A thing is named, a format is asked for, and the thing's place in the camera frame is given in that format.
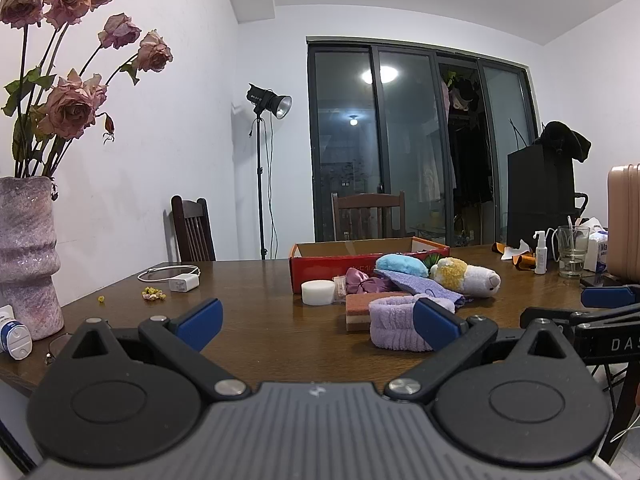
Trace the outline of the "purple knitted cloth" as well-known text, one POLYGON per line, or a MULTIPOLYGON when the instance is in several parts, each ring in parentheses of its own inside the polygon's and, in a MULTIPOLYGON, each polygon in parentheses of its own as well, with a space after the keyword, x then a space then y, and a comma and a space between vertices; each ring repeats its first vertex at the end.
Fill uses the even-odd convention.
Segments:
POLYGON ((375 270, 374 275, 377 278, 386 278, 400 290, 411 295, 426 295, 432 298, 448 299, 456 308, 460 308, 465 304, 463 295, 438 284, 431 278, 421 278, 412 274, 387 270, 375 270))

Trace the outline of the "yellow white plush toy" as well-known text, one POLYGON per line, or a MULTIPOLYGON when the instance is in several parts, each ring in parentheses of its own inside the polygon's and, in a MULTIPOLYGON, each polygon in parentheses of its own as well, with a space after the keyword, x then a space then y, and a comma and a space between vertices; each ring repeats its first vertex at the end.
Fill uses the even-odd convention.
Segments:
POLYGON ((442 287, 472 298, 495 296, 501 286, 500 275, 494 270, 454 257, 440 258, 431 266, 430 277, 442 287))

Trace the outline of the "blue fluffy plush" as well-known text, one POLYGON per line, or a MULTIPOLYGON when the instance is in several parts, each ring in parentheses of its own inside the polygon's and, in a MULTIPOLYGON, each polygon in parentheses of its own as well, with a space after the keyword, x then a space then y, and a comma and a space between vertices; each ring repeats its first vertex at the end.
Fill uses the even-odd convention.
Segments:
POLYGON ((403 254, 382 255, 375 261, 375 270, 409 274, 418 278, 428 278, 430 271, 426 265, 413 256, 403 254))

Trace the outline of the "brown scouring sponge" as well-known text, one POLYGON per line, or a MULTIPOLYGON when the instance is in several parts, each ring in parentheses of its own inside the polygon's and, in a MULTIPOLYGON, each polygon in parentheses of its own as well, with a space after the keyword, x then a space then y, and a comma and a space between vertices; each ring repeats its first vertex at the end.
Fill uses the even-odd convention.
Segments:
POLYGON ((367 332, 370 327, 369 304, 377 299, 405 296, 404 292, 367 292, 346 296, 345 327, 347 333, 367 332))

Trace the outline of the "mauve satin scrunchie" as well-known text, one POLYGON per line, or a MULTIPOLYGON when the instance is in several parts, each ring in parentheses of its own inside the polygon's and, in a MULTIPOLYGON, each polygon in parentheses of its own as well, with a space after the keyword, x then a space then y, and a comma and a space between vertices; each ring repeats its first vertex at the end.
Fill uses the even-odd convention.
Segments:
POLYGON ((394 292, 396 286, 388 278, 380 278, 356 268, 349 268, 345 274, 345 289, 347 295, 380 294, 381 292, 394 292))

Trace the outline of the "small yellow pink trinkets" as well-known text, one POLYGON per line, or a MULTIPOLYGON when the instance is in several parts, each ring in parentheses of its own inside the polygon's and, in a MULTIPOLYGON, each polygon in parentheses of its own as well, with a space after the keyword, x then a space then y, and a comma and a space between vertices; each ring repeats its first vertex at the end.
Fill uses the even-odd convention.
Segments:
POLYGON ((163 301, 166 299, 165 293, 155 287, 145 287, 145 289, 142 290, 141 296, 145 301, 163 301))

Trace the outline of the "clear glass cup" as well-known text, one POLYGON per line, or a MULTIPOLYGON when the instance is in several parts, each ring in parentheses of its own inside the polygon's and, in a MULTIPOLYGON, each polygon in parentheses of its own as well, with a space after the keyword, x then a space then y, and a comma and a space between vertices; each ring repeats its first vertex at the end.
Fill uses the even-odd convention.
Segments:
POLYGON ((559 248, 559 274, 562 278, 580 278, 588 252, 588 226, 560 226, 556 231, 559 248))

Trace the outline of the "white spray bottle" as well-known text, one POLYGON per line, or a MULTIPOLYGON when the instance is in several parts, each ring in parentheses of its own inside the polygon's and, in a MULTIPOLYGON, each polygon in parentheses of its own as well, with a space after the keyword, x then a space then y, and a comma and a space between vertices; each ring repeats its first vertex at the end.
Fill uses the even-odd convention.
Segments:
POLYGON ((535 249, 535 270, 537 275, 544 275, 547 272, 548 248, 547 235, 544 230, 538 230, 534 233, 536 240, 535 249))

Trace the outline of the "dark wooden chair left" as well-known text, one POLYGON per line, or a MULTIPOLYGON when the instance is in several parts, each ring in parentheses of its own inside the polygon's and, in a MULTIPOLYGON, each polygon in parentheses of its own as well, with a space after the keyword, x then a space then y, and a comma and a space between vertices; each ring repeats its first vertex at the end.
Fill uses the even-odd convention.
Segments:
POLYGON ((205 198, 171 197, 178 252, 182 262, 215 261, 215 247, 205 198))

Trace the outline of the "dark wooden chair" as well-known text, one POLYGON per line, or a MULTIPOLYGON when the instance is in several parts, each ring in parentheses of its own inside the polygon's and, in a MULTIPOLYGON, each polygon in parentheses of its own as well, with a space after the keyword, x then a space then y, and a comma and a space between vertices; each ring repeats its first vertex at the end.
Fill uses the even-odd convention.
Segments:
POLYGON ((215 247, 205 198, 171 197, 178 252, 182 262, 215 261, 215 247))
POLYGON ((405 192, 397 195, 331 194, 334 240, 386 240, 405 237, 405 192))

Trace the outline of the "pink suitcase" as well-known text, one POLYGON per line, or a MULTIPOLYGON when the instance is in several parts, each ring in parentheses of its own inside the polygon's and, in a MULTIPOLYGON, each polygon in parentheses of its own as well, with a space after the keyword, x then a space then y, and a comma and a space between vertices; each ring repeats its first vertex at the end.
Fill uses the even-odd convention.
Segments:
POLYGON ((639 165, 613 167, 608 173, 608 272, 639 281, 639 165))

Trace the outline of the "black paper bag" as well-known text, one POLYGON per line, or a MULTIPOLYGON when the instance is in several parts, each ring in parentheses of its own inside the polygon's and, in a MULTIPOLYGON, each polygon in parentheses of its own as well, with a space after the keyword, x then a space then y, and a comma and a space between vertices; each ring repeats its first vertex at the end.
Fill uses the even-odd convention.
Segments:
POLYGON ((555 229, 568 217, 584 214, 588 195, 577 192, 574 160, 534 144, 508 156, 508 211, 506 242, 518 247, 521 240, 534 248, 536 231, 555 229))

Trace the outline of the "red cardboard box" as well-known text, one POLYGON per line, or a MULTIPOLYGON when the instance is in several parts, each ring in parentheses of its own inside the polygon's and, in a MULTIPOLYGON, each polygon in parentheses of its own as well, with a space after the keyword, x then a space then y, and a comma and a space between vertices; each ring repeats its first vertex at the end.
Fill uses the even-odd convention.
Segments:
POLYGON ((431 254, 447 257, 450 247, 415 236, 295 244, 288 258, 292 292, 299 294, 303 283, 332 280, 334 276, 344 275, 349 268, 371 274, 375 261, 386 254, 420 259, 431 254))

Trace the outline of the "dark wooden chair middle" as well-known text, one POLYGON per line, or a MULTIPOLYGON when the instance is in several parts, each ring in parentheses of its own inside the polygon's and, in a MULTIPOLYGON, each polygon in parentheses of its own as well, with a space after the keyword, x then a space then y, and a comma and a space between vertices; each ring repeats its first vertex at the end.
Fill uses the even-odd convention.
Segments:
POLYGON ((331 194, 334 240, 386 240, 405 237, 405 192, 397 195, 331 194))

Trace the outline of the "eyeglasses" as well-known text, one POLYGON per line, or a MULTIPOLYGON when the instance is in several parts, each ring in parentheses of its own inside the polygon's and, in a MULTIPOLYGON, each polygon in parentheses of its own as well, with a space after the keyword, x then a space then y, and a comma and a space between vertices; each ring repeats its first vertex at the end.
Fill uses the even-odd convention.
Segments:
POLYGON ((48 351, 46 353, 46 357, 44 358, 44 362, 47 366, 52 364, 55 359, 60 355, 66 344, 72 339, 73 335, 70 333, 65 333, 60 336, 55 337, 49 342, 48 351))

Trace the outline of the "purple textured vase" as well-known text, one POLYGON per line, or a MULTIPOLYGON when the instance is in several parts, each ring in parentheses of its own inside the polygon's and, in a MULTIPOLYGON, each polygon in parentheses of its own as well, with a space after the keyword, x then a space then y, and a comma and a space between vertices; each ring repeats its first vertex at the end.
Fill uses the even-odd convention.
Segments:
POLYGON ((1 179, 1 297, 35 340, 64 326, 52 281, 61 261, 51 194, 47 177, 1 179))

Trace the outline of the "white blue bottle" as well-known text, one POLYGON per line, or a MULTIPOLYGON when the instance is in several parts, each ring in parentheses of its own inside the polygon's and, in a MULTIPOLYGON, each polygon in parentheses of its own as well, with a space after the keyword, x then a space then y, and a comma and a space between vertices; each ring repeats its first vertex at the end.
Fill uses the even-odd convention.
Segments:
POLYGON ((28 328, 18 322, 9 304, 0 308, 1 351, 15 361, 21 361, 32 353, 32 335, 28 328))

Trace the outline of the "sliding glass door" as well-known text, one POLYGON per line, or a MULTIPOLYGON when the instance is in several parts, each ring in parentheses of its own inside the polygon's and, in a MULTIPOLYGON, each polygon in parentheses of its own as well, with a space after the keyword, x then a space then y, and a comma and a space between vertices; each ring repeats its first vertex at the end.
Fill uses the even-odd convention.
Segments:
POLYGON ((332 202, 402 195, 395 232, 451 246, 506 239, 508 157, 536 139, 527 70, 374 40, 312 40, 307 54, 314 237, 332 202))

